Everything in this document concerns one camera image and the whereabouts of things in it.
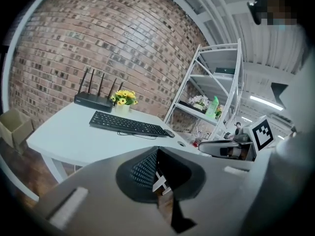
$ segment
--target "tabletop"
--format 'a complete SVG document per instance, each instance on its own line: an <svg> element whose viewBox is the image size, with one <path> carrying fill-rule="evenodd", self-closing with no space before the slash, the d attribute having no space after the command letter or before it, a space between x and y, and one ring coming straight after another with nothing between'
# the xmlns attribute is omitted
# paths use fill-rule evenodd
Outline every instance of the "tabletop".
<svg viewBox="0 0 315 236"><path fill-rule="evenodd" d="M149 140L132 135L120 136L116 131L91 127L89 122L94 113L95 109L71 103L43 123L27 139L28 146L45 156L79 166L152 146L172 147L203 154L157 116L130 110L124 117L160 125L163 129L171 130L175 134L174 138L157 137L155 140ZM119 116L115 114L115 109L110 114Z"/></svg>

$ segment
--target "green bottle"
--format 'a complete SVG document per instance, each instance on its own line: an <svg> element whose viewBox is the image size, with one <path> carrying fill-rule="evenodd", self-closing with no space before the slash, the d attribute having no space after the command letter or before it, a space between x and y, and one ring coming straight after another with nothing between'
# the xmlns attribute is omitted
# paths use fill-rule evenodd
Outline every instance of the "green bottle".
<svg viewBox="0 0 315 236"><path fill-rule="evenodd" d="M218 98L215 96L215 99L211 102L211 104L209 105L206 115L212 119L216 118L216 110L217 107L219 105L219 100Z"/></svg>

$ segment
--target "keyboard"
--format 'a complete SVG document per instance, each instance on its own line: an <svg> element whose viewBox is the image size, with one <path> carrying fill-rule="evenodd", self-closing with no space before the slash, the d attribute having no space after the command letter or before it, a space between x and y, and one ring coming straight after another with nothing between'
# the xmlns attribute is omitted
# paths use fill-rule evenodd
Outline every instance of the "keyboard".
<svg viewBox="0 0 315 236"><path fill-rule="evenodd" d="M158 125L153 125L136 120L130 120L100 111L96 111L90 120L90 126L113 131L121 131L128 134L148 136L168 136Z"/></svg>

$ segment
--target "ceiling light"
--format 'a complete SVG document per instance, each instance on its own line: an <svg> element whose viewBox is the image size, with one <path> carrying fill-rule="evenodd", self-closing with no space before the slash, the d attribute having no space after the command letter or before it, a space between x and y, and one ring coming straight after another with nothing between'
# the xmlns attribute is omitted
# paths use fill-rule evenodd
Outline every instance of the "ceiling light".
<svg viewBox="0 0 315 236"><path fill-rule="evenodd" d="M279 107L279 106L277 106L276 104L273 104L273 103L271 103L271 102L269 102L269 101L266 101L266 100L263 100L263 99L259 99L259 98L254 97L254 96L250 96L250 99L251 99L251 100L259 101L259 102L261 102L261 103L263 103L263 104L266 104L266 105L268 105L268 106L270 106L270 107L273 107L273 108L275 108L275 109L278 109L278 110L280 110L280 111L283 109L282 107Z"/></svg>
<svg viewBox="0 0 315 236"><path fill-rule="evenodd" d="M250 120L250 119L247 119L247 118L245 118L245 117L242 117L243 119L244 119L244 121L250 121L250 122L252 122L252 120Z"/></svg>

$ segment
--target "black tray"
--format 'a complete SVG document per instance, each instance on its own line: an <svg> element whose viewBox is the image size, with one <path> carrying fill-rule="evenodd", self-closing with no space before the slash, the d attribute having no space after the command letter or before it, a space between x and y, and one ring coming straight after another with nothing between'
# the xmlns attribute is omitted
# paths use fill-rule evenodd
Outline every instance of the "black tray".
<svg viewBox="0 0 315 236"><path fill-rule="evenodd" d="M181 100L180 100L180 101L179 101L179 104L184 105L185 107L194 109L194 110L196 110L196 111L198 111L198 112L201 112L201 113L203 113L203 114L205 114L205 113L207 112L207 110L200 110L200 109L198 109L198 108L195 108L195 107L193 107L192 105L186 103L185 101L181 101Z"/></svg>

